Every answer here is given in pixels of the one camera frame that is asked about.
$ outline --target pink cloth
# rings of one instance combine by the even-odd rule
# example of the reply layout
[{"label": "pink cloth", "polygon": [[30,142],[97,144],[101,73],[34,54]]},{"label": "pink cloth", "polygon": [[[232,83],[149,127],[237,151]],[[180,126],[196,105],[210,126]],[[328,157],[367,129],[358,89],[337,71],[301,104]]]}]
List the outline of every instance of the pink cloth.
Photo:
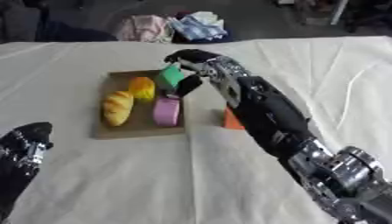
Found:
[{"label": "pink cloth", "polygon": [[123,41],[170,43],[173,33],[165,18],[149,15],[124,19],[115,36]]},{"label": "pink cloth", "polygon": [[159,98],[154,108],[154,121],[161,126],[176,126],[179,117],[179,100]]}]

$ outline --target blue cloth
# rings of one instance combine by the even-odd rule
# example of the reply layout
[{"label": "blue cloth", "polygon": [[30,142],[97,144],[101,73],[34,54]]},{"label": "blue cloth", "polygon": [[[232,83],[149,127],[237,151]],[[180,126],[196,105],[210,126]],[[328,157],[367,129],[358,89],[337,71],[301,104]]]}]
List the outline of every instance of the blue cloth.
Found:
[{"label": "blue cloth", "polygon": [[202,24],[193,16],[185,16],[181,20],[169,18],[171,27],[181,33],[186,39],[214,39],[228,33],[216,25]]}]

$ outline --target white tablecloth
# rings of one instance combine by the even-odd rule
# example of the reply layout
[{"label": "white tablecloth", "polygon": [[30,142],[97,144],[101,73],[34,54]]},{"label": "white tablecloth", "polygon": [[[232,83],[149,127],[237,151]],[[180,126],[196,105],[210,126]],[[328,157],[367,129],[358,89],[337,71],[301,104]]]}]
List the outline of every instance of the white tablecloth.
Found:
[{"label": "white tablecloth", "polygon": [[186,135],[90,137],[108,72],[160,69],[167,54],[190,47],[240,61],[311,116],[326,145],[361,147],[392,174],[389,38],[14,43],[0,46],[0,131],[48,121],[55,147],[13,223],[334,223],[251,137],[219,126],[225,104],[207,83],[186,97]]}]

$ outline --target pink block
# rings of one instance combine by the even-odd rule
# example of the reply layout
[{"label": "pink block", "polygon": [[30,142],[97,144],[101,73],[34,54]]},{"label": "pink block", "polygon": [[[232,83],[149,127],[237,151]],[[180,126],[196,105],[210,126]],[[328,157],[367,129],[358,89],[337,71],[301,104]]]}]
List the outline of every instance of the pink block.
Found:
[{"label": "pink block", "polygon": [[159,98],[154,108],[154,121],[161,126],[176,126],[179,117],[179,100]]}]

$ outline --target yellow toy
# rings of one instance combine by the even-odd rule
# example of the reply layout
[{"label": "yellow toy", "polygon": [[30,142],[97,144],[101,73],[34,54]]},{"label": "yellow toy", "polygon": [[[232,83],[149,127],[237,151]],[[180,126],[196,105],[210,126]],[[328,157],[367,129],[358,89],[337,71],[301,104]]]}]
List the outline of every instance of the yellow toy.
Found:
[{"label": "yellow toy", "polygon": [[141,102],[152,102],[155,97],[155,83],[148,77],[136,77],[129,83],[129,92]]}]

